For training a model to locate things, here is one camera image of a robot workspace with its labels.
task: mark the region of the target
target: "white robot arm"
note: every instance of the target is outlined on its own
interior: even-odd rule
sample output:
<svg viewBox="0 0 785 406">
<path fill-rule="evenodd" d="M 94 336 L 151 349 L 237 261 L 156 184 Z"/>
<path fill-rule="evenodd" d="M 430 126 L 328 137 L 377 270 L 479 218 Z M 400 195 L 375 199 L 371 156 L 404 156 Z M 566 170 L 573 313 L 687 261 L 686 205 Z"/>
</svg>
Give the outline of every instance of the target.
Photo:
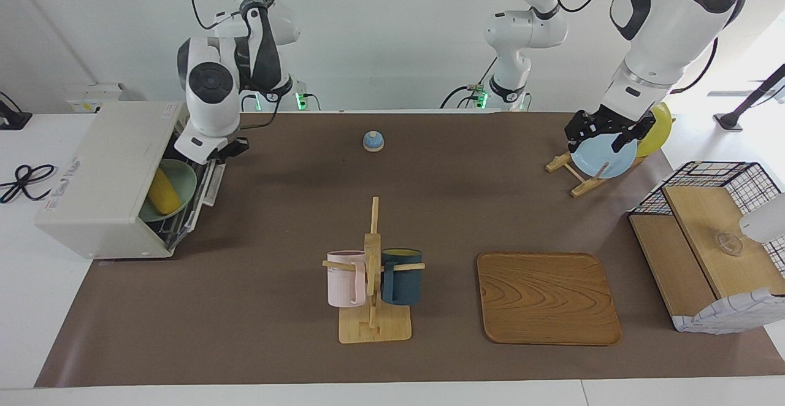
<svg viewBox="0 0 785 406">
<path fill-rule="evenodd" d="M 180 84 L 191 118 L 177 139 L 177 151 L 194 162 L 223 162 L 248 148 L 237 137 L 245 90 L 275 104 L 291 92 L 294 80 L 278 54 L 278 45 L 295 42 L 300 32 L 291 11 L 276 0 L 234 0 L 247 33 L 238 37 L 192 37 L 177 55 Z M 280 11 L 278 15 L 271 12 Z"/>
<path fill-rule="evenodd" d="M 654 124 L 650 108 L 738 15 L 745 0 L 613 0 L 611 20 L 631 44 L 596 112 L 580 110 L 565 127 L 570 152 L 600 133 L 621 133 L 619 151 Z"/>
<path fill-rule="evenodd" d="M 531 9 L 497 13 L 485 29 L 485 40 L 499 57 L 496 72 L 483 87 L 488 93 L 487 107 L 518 108 L 532 70 L 524 49 L 556 47 L 567 37 L 567 20 L 557 0 L 525 1 Z"/>
</svg>

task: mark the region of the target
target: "white wall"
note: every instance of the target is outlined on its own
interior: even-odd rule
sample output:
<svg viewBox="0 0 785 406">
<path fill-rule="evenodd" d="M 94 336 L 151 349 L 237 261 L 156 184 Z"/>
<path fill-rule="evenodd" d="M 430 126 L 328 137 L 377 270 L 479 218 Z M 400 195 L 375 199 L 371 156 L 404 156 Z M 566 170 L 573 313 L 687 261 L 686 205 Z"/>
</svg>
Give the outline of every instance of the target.
<svg viewBox="0 0 785 406">
<path fill-rule="evenodd" d="M 18 1 L 0 1 L 0 18 L 17 15 Z M 3 26 L 0 88 L 27 108 L 51 112 L 63 85 L 85 82 L 90 74 L 99 82 L 123 83 L 132 99 L 182 98 L 177 48 L 190 35 L 202 34 L 188 0 L 34 1 L 86 71 L 79 70 L 74 58 L 58 60 L 64 59 L 59 52 L 54 58 L 39 52 L 40 46 L 31 50 L 40 40 L 36 27 L 19 18 L 12 22 L 19 27 Z M 330 109 L 438 107 L 449 90 L 476 82 L 491 62 L 493 50 L 482 35 L 486 18 L 505 9 L 527 8 L 522 0 L 282 1 L 297 12 L 303 31 L 300 42 L 283 48 L 291 71 Z M 564 3 L 576 6 L 583 1 Z M 205 20 L 211 12 L 236 7 L 228 0 L 197 3 Z M 596 0 L 570 15 L 571 31 L 561 48 L 530 52 L 532 109 L 597 106 L 628 49 L 608 19 L 609 3 Z M 742 18 L 724 32 L 729 38 L 722 40 L 712 74 L 731 67 L 734 54 L 783 7 L 785 0 L 749 0 Z"/>
</svg>

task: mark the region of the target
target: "brown tabletop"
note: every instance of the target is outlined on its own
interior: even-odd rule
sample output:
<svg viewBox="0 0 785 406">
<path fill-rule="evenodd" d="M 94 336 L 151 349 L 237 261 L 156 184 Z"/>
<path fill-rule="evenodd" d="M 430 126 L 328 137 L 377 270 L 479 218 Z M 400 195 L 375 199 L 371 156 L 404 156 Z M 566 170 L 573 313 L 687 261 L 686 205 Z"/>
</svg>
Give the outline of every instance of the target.
<svg viewBox="0 0 785 406">
<path fill-rule="evenodd" d="M 246 115 L 244 123 L 267 116 Z M 781 375 L 763 328 L 678 333 L 624 212 L 670 172 L 661 153 L 581 199 L 544 165 L 563 113 L 281 115 L 247 132 L 216 207 L 165 261 L 95 261 L 36 386 L 364 383 Z M 362 149 L 371 129 L 385 149 Z M 424 252 L 406 342 L 341 345 L 330 250 L 362 248 L 381 196 L 384 247 Z M 613 347 L 496 345 L 483 334 L 486 251 L 587 252 L 622 325 Z"/>
</svg>

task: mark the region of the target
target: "black wire basket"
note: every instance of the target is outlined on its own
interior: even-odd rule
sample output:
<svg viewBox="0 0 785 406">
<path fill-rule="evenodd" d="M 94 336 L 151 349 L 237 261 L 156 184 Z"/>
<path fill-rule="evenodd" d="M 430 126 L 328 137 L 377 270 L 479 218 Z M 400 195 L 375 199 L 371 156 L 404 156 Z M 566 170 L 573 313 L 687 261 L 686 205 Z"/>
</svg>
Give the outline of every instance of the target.
<svg viewBox="0 0 785 406">
<path fill-rule="evenodd" d="M 665 187 L 723 187 L 743 214 L 760 207 L 780 193 L 776 183 L 758 163 L 686 163 L 663 180 L 636 208 L 635 214 L 673 215 L 662 189 Z M 785 237 L 763 245 L 777 269 L 785 275 Z"/>
</svg>

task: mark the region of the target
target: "black metal pole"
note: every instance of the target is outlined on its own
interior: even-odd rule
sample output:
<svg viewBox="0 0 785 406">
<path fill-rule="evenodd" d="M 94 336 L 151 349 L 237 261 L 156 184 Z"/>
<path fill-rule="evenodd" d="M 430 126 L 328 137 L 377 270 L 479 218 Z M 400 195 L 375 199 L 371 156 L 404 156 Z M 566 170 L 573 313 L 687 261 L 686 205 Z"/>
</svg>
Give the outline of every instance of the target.
<svg viewBox="0 0 785 406">
<path fill-rule="evenodd" d="M 753 93 L 750 93 L 742 104 L 738 105 L 737 109 L 733 112 L 726 113 L 725 115 L 715 115 L 714 120 L 717 121 L 717 124 L 723 127 L 723 129 L 736 132 L 741 131 L 741 127 L 738 126 L 738 117 L 749 110 L 758 99 L 763 98 L 763 95 L 774 87 L 779 80 L 783 79 L 783 77 L 785 77 L 785 64 L 779 66 L 779 69 L 774 71 L 772 76 L 768 77 L 766 81 L 763 81 L 763 83 L 760 84 L 760 87 L 756 88 Z"/>
</svg>

